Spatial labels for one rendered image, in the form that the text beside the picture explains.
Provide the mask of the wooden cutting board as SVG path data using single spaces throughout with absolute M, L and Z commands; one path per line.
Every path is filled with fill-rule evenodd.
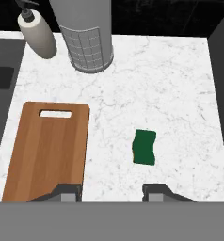
M 24 103 L 2 201 L 31 201 L 61 185 L 81 187 L 88 120 L 87 104 Z

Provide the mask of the dark grey sink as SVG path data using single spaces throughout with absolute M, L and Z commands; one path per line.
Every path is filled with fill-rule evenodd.
M 22 63 L 25 40 L 0 39 L 0 145 Z

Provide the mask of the grey cylindrical mesh canister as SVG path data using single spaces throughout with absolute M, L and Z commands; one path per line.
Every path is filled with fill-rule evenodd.
M 84 73 L 102 72 L 114 58 L 111 0 L 49 0 L 71 64 Z

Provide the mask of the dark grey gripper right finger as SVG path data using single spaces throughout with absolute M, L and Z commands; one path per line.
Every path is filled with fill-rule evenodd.
M 193 202 L 193 200 L 173 193 L 166 184 L 143 184 L 143 202 Z

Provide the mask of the beige soap dispenser bottle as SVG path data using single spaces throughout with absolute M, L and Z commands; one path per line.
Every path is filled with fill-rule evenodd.
M 41 58 L 51 59 L 56 55 L 56 40 L 50 26 L 42 15 L 27 4 L 34 4 L 32 0 L 14 0 L 21 13 L 17 18 L 18 26 L 26 43 Z

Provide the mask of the green sponge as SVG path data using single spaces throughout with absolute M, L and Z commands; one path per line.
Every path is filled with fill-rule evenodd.
M 156 133 L 150 130 L 137 129 L 132 143 L 133 162 L 135 164 L 153 166 L 155 155 L 153 145 L 156 140 Z

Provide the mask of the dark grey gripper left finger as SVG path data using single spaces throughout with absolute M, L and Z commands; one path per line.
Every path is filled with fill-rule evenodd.
M 82 185 L 81 184 L 58 184 L 51 193 L 39 196 L 33 199 L 34 202 L 81 202 Z

